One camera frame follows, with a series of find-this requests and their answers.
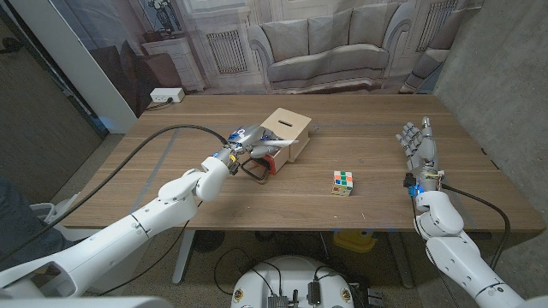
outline wooden table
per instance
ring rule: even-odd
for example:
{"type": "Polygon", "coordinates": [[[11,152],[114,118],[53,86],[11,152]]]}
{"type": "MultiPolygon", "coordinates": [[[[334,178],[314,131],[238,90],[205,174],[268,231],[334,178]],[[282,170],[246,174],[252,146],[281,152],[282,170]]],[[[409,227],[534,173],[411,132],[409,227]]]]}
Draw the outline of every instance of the wooden table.
{"type": "MultiPolygon", "coordinates": [[[[446,183],[503,209],[514,232],[538,232],[545,223],[434,96],[261,95],[186,96],[181,104],[146,112],[112,152],[80,198],[102,181],[141,141],[163,127],[196,124],[228,136],[241,124],[261,123],[278,107],[312,118],[310,142],[295,163],[259,184],[244,172],[230,176],[214,202],[203,203],[191,229],[413,230],[413,210],[402,180],[406,157],[394,135],[408,121],[430,116],[446,183]],[[334,170],[354,174],[350,197],[331,195],[334,170]]],[[[109,184],[63,224],[103,228],[155,198],[221,146],[191,129],[164,133],[146,145],[109,184]]],[[[493,210],[449,193],[467,230],[501,231],[493,210]]]]}

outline power strip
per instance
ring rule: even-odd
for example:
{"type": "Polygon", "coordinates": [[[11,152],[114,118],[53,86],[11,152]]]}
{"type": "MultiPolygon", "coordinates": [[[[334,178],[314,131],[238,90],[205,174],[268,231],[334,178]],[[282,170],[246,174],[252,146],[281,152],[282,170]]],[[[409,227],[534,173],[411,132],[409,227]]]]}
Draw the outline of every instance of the power strip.
{"type": "Polygon", "coordinates": [[[156,88],[151,92],[151,98],[154,103],[164,103],[168,98],[173,99],[173,103],[180,103],[185,97],[182,88],[156,88]]]}

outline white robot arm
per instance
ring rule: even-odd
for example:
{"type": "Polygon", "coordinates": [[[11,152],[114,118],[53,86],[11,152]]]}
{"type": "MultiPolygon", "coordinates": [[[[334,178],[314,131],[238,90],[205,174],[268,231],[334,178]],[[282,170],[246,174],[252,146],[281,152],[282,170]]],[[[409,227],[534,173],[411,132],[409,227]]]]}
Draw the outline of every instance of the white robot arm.
{"type": "Polygon", "coordinates": [[[431,262],[464,288],[482,308],[514,308],[524,300],[487,265],[480,249],[462,230],[464,221],[440,190],[443,171],[438,171],[436,143],[430,120],[425,117],[422,131],[408,123],[403,136],[396,138],[408,156],[408,168],[416,176],[409,188],[417,210],[415,229],[426,241],[431,262]]]}
{"type": "Polygon", "coordinates": [[[198,211],[194,196],[203,201],[215,199],[224,180],[237,172],[241,154],[262,157],[291,142],[278,140],[272,131],[258,125],[240,127],[230,135],[227,145],[201,164],[203,171],[191,169],[163,185],[158,197],[139,210],[78,245],[1,272],[0,295],[14,299],[82,295],[152,236],[194,217],[198,211]],[[54,266],[60,274],[38,287],[30,278],[35,270],[46,266],[54,266]]]}

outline person's leg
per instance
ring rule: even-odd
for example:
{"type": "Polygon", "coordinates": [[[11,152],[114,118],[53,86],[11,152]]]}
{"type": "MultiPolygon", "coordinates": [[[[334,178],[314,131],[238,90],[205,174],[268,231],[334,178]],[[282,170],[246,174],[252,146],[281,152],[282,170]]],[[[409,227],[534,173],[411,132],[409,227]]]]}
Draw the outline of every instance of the person's leg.
{"type": "MultiPolygon", "coordinates": [[[[25,196],[17,191],[10,180],[0,176],[0,257],[24,243],[44,226],[45,222],[33,214],[25,196]]],[[[60,252],[72,245],[61,232],[50,229],[2,262],[0,270],[60,252]]]]}

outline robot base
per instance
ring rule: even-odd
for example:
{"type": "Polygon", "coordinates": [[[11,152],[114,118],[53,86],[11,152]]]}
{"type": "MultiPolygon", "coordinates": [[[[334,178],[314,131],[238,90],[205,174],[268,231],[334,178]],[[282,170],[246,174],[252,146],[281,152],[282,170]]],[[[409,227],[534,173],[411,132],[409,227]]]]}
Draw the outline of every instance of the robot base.
{"type": "Polygon", "coordinates": [[[275,268],[266,263],[259,263],[254,270],[262,275],[272,288],[274,295],[265,280],[253,270],[249,270],[236,283],[231,306],[232,308],[253,307],[341,307],[354,308],[353,297],[347,282],[334,270],[320,261],[302,256],[281,256],[266,260],[280,269],[282,277],[282,297],[279,293],[279,275],[275,268]],[[309,284],[317,273],[319,294],[309,295],[309,284]],[[295,290],[298,305],[292,304],[295,290]],[[310,298],[318,297],[320,304],[311,305],[310,298]]]}

